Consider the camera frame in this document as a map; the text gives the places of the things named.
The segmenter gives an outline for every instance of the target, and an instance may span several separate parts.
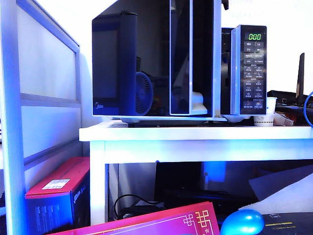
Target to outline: blue cable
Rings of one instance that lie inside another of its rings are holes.
[[[313,124],[309,121],[308,116],[307,116],[307,103],[309,101],[309,98],[313,95],[313,92],[311,92],[308,97],[306,98],[304,105],[303,105],[303,115],[307,123],[313,128]]]

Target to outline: paper cup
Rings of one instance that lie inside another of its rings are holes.
[[[253,121],[255,126],[273,126],[274,114],[267,114],[264,116],[254,116]]]
[[[266,114],[273,114],[275,112],[277,97],[266,98]]]

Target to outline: router antenna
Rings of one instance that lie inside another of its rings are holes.
[[[302,105],[304,103],[303,85],[304,85],[304,52],[300,55],[299,59],[297,92],[295,95],[295,102],[297,105]]]

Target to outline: red cardboard box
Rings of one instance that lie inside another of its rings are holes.
[[[90,225],[89,169],[88,157],[70,158],[26,193],[28,234]]]
[[[213,205],[210,202],[158,211],[54,235],[219,235]]]

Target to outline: gift box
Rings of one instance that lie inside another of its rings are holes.
[[[158,211],[54,235],[219,235],[211,202]]]

